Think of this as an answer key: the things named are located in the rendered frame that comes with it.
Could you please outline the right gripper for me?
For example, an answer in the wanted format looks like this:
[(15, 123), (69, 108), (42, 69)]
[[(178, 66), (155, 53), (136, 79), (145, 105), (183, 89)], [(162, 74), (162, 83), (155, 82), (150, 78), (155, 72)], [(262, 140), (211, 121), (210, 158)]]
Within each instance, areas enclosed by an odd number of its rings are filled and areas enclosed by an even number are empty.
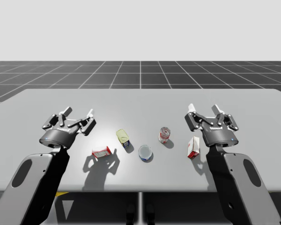
[(236, 124), (231, 114), (226, 114), (222, 111), (218, 105), (212, 106), (212, 111), (217, 119), (217, 125), (221, 127), (204, 127), (201, 125), (203, 122), (211, 125), (211, 120), (196, 112), (193, 104), (189, 104), (188, 112), (185, 116), (185, 121), (191, 131), (202, 129), (202, 136), (204, 143), (207, 147), (213, 145), (220, 145), (222, 147), (230, 147), (238, 144), (238, 139), (234, 135), (233, 131), (238, 131), (238, 125)]

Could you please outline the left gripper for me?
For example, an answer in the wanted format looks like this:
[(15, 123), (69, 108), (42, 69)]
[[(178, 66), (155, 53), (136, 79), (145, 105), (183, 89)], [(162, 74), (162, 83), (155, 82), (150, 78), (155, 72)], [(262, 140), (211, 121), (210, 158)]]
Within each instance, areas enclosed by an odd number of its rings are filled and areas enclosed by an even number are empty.
[(45, 134), (39, 139), (39, 142), (49, 148), (63, 147), (69, 149), (75, 141), (76, 136), (80, 132), (84, 136), (88, 136), (96, 125), (94, 119), (94, 109), (91, 109), (87, 116), (75, 120), (69, 124), (69, 129), (64, 127), (67, 116), (72, 112), (71, 107), (58, 114), (52, 114), (43, 124), (42, 129), (46, 130)]

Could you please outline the red and white can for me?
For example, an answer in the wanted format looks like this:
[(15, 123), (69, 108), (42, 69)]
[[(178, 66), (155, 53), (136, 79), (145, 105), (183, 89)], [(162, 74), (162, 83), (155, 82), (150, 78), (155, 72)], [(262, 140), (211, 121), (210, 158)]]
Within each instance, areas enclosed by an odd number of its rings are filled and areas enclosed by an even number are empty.
[(162, 127), (160, 130), (160, 134), (158, 136), (158, 140), (161, 143), (166, 143), (170, 137), (170, 129), (168, 127)]

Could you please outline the blue flat can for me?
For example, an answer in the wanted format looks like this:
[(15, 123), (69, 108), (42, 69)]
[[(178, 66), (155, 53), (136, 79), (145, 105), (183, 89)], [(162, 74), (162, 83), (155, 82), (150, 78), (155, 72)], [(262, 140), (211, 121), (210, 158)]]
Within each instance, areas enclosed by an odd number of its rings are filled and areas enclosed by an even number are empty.
[(143, 161), (148, 161), (151, 159), (153, 152), (152, 149), (148, 145), (142, 145), (138, 150), (139, 157)]

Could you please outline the red and white carton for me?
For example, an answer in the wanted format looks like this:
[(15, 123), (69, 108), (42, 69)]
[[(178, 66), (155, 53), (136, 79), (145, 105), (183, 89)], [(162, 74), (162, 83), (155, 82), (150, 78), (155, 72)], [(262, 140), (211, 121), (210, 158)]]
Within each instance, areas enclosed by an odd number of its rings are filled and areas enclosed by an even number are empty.
[(187, 157), (193, 159), (199, 154), (200, 154), (200, 138), (193, 136), (193, 138), (188, 143)]

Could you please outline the green and blue rectangular can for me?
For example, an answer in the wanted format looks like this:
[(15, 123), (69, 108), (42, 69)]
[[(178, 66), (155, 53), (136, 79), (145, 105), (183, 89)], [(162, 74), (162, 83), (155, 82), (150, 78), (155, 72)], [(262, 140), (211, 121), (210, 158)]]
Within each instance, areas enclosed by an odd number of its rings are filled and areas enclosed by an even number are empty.
[(117, 138), (120, 141), (121, 145), (126, 148), (129, 146), (130, 144), (130, 140), (129, 140), (129, 136), (128, 134), (125, 132), (125, 130), (120, 129), (116, 132)]

